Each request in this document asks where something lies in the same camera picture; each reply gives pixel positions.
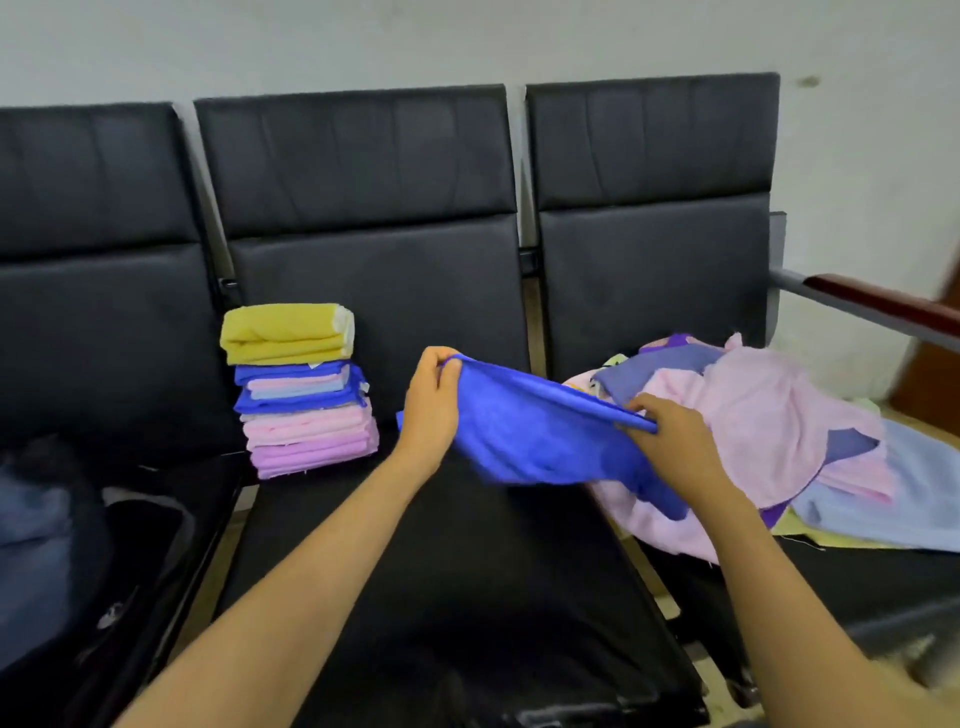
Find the pink fabric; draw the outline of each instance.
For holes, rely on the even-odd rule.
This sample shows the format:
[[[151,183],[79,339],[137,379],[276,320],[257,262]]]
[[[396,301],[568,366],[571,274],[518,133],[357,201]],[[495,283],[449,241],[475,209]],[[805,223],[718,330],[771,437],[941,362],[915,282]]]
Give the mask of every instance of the pink fabric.
[[[251,454],[251,461],[257,468],[261,480],[267,480],[279,475],[300,473],[324,465],[342,463],[357,457],[370,455],[376,452],[380,445],[380,436],[376,423],[371,421],[368,436],[363,440],[337,445],[332,448],[313,449],[288,454],[271,454],[258,452],[255,448]]]
[[[276,378],[251,379],[245,385],[251,392],[263,392],[271,389],[287,389],[290,387],[302,388],[311,384],[327,384],[331,381],[341,381],[346,386],[349,376],[349,364],[344,364],[340,374],[324,376],[278,376]]]
[[[262,445],[290,445],[321,437],[330,432],[366,426],[372,419],[370,400],[367,406],[346,404],[330,409],[313,409],[286,415],[244,415],[243,431],[248,448]]]
[[[370,438],[372,423],[373,419],[369,419],[366,423],[356,427],[334,430],[333,432],[327,432],[317,437],[308,437],[305,440],[298,440],[297,442],[286,445],[251,445],[250,442],[248,442],[247,449],[250,452],[258,452],[261,456],[263,454],[279,455],[282,453],[289,455],[297,452],[313,452],[318,449],[335,448],[340,445],[365,442]]]
[[[883,442],[879,416],[828,397],[800,367],[765,349],[734,348],[702,375],[659,370],[643,391],[703,414],[724,469],[757,508],[791,499],[821,471],[829,430],[852,427]],[[890,497],[896,480],[886,470],[884,453],[877,448],[851,458],[836,482],[859,494]],[[822,473],[830,475],[838,464]],[[716,563],[716,551],[692,512],[674,522],[621,483],[597,481],[590,487],[613,519],[640,540]]]

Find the forearm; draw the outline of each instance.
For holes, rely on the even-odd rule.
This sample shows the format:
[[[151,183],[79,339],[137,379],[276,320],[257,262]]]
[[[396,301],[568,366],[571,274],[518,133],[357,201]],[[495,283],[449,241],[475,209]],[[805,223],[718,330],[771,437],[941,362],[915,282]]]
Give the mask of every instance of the forearm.
[[[391,456],[132,704],[122,728],[290,725],[410,499],[430,475]]]
[[[771,724],[915,725],[774,541],[756,507],[732,486],[707,492],[713,495],[694,510],[716,548]]]

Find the black leather chair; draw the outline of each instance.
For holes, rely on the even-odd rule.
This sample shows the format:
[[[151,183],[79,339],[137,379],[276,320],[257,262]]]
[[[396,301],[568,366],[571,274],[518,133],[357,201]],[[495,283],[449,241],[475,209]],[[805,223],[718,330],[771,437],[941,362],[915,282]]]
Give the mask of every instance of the black leather chair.
[[[375,456],[261,484],[224,609],[391,451],[424,346],[520,370],[528,353],[502,86],[211,99],[197,111],[244,303],[353,310],[382,433]],[[607,718],[707,722],[700,680],[584,490],[487,485],[451,452],[296,724]]]
[[[911,310],[855,281],[784,271],[782,239],[771,255],[779,83],[756,74],[528,87],[552,377],[676,331],[713,344],[741,331],[763,346],[779,288],[960,348],[922,302]],[[773,221],[780,234],[782,225]],[[870,655],[960,626],[958,555],[780,545]],[[738,700],[755,701],[720,570],[644,549],[682,609],[678,633],[703,643]]]
[[[165,661],[250,474],[219,456],[243,446],[185,154],[167,104],[0,109],[0,447],[58,433],[149,466],[135,487],[196,517],[180,568],[77,674],[3,676],[5,712],[30,725],[114,721]]]

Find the lavender fabric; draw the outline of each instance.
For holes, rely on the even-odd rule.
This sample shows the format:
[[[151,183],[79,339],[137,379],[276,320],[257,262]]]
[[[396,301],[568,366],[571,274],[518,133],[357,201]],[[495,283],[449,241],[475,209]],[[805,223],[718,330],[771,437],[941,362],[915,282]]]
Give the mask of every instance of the lavender fabric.
[[[487,479],[515,485],[573,485],[613,479],[673,521],[687,506],[616,425],[656,424],[539,376],[463,360],[454,443]],[[402,412],[397,422],[402,427]]]
[[[298,376],[326,376],[338,375],[349,364],[345,359],[326,361],[317,366],[309,364],[282,364],[279,366],[257,366],[254,364],[240,364],[233,371],[233,382],[243,386],[251,379],[277,379]]]
[[[233,409],[242,415],[271,415],[303,412],[309,409],[326,409],[352,403],[365,407],[367,405],[361,388],[363,384],[366,384],[366,380],[363,377],[363,372],[360,371],[360,367],[356,364],[350,364],[350,377],[347,386],[337,392],[321,392],[320,394],[304,395],[302,397],[287,397],[282,400],[255,400],[251,396],[250,390],[244,387],[240,393],[240,399],[233,405]]]
[[[686,341],[687,334],[674,334],[659,347],[641,349],[640,353],[626,361],[597,372],[593,378],[599,381],[613,401],[625,405],[643,390],[650,377],[658,369],[682,369],[702,374],[726,352],[703,344],[691,344]],[[869,452],[877,445],[877,440],[861,432],[849,429],[834,429],[827,435],[827,457],[824,465]],[[780,520],[790,505],[787,500],[770,508],[760,509],[760,517],[768,527]]]

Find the pile of fabric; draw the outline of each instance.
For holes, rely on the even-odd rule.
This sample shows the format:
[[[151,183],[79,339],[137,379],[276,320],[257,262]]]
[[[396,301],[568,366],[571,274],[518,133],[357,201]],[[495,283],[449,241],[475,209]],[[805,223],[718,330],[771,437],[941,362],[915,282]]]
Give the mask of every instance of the pile of fabric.
[[[353,314],[336,303],[268,303],[224,317],[220,345],[243,387],[240,413],[260,479],[376,451],[369,386],[353,354]]]
[[[796,364],[744,347],[738,334],[723,349],[677,334],[564,384],[620,405],[648,392],[698,410],[731,480],[775,534],[960,552],[960,451],[875,405],[825,395]],[[590,487],[641,541],[716,563],[693,513],[671,520],[616,480]]]

